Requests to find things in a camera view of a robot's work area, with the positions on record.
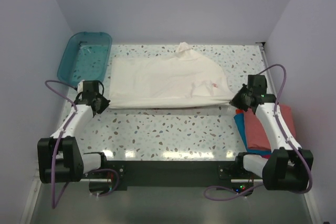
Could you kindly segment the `white t shirt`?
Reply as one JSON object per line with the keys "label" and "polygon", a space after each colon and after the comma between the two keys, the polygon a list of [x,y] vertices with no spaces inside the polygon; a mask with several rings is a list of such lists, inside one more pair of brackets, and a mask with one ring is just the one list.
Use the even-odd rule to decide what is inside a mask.
{"label": "white t shirt", "polygon": [[233,97],[221,66],[185,42],[168,56],[117,57],[111,64],[112,109],[202,107]]}

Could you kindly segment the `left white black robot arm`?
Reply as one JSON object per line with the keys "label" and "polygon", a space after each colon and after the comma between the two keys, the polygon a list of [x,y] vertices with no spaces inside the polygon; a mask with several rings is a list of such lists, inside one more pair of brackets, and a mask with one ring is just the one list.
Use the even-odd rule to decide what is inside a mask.
{"label": "left white black robot arm", "polygon": [[42,183],[78,182],[82,176],[102,167],[102,152],[84,153],[77,141],[88,123],[109,106],[104,85],[99,80],[82,80],[75,88],[74,100],[65,97],[71,110],[62,125],[50,137],[37,143],[39,177]]}

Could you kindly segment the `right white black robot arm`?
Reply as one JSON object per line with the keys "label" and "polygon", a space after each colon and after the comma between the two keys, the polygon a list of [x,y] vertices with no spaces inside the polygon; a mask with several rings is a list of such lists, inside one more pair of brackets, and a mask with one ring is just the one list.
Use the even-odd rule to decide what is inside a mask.
{"label": "right white black robot arm", "polygon": [[312,188],[313,154],[295,140],[285,124],[278,100],[267,93],[264,75],[253,74],[231,100],[243,111],[251,110],[263,126],[271,147],[271,156],[239,153],[235,165],[262,178],[267,190],[307,193]]}

